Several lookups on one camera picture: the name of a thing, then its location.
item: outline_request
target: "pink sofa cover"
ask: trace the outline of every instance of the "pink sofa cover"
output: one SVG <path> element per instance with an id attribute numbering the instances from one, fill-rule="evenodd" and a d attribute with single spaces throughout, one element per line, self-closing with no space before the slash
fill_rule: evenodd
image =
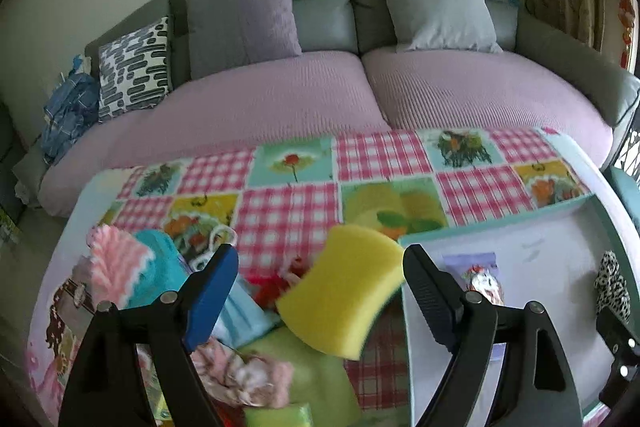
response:
<path id="1" fill-rule="evenodd" d="M 47 171 L 38 199 L 49 214 L 68 216 L 84 185 L 106 168 L 377 130 L 389 126 L 360 59 L 306 53 L 188 82 L 153 109 L 95 125 Z"/>
<path id="2" fill-rule="evenodd" d="M 612 129 L 591 102 L 528 58 L 380 48 L 362 61 L 393 128 L 546 126 L 571 136 L 598 167 L 609 154 Z"/>

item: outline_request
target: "black and white pillow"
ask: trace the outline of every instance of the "black and white pillow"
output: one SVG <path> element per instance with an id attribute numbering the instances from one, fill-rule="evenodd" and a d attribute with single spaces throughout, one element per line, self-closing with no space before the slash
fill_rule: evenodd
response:
<path id="1" fill-rule="evenodd" d="M 616 254 L 612 251 L 605 252 L 600 261 L 600 269 L 593 287 L 598 293 L 596 313 L 609 307 L 620 319 L 628 323 L 631 316 L 631 297 L 626 289 L 626 280 L 620 273 Z"/>
<path id="2" fill-rule="evenodd" d="M 135 109 L 154 107 L 171 91 L 168 20 L 162 17 L 98 50 L 100 122 Z"/>

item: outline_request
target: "sofa armrest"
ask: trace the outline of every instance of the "sofa armrest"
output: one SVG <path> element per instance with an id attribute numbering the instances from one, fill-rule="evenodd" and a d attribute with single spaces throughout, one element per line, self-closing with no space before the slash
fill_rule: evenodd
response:
<path id="1" fill-rule="evenodd" d="M 12 168 L 18 182 L 27 190 L 30 204 L 38 201 L 40 184 L 47 169 L 49 166 L 44 161 L 40 140 L 34 143 L 27 154 Z"/>
<path id="2" fill-rule="evenodd" d="M 516 53 L 572 84 L 613 128 L 622 123 L 629 111 L 635 110 L 640 80 L 596 50 L 523 9 L 518 14 Z"/>

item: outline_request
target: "screw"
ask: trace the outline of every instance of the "screw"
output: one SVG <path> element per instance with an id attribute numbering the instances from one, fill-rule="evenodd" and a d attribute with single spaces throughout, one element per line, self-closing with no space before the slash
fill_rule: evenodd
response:
<path id="1" fill-rule="evenodd" d="M 160 302 L 162 302 L 162 304 L 173 304 L 175 301 L 177 301 L 177 299 L 178 299 L 178 293 L 174 292 L 173 290 L 164 292 L 160 296 Z"/>
<path id="2" fill-rule="evenodd" d="M 479 304 L 482 302 L 482 296 L 478 292 L 466 292 L 465 299 L 471 304 Z"/>
<path id="3" fill-rule="evenodd" d="M 545 307 L 540 304 L 538 301 L 531 301 L 529 303 L 529 309 L 534 313 L 544 313 Z"/>
<path id="4" fill-rule="evenodd" d="M 111 301 L 100 301 L 95 307 L 95 310 L 100 313 L 105 313 L 111 309 L 111 306 L 113 306 L 113 303 Z"/>

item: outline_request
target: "patterned pillow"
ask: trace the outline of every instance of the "patterned pillow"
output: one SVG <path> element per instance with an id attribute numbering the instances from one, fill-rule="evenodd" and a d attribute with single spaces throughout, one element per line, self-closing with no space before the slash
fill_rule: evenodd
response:
<path id="1" fill-rule="evenodd" d="M 154 107 L 171 91 L 168 20 L 162 17 L 98 50 L 100 122 L 135 109 Z"/>

